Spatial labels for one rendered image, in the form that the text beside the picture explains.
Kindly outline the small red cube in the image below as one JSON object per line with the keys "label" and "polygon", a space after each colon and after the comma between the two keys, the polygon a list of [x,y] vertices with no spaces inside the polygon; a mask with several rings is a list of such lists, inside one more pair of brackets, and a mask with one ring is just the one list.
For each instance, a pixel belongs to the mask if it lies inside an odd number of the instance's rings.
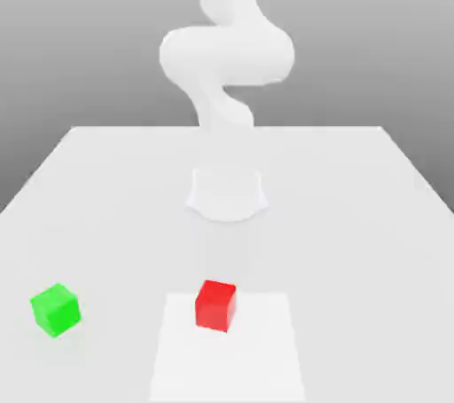
{"label": "small red cube", "polygon": [[237,308],[237,287],[206,280],[195,299],[195,323],[198,327],[227,332]]}

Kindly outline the small green cube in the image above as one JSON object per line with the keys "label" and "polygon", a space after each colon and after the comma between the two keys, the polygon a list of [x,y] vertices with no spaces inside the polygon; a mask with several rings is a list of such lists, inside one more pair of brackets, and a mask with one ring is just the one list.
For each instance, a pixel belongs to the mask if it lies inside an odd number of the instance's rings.
{"label": "small green cube", "polygon": [[52,338],[74,327],[82,318],[77,295],[61,283],[33,296],[30,304],[36,324]]}

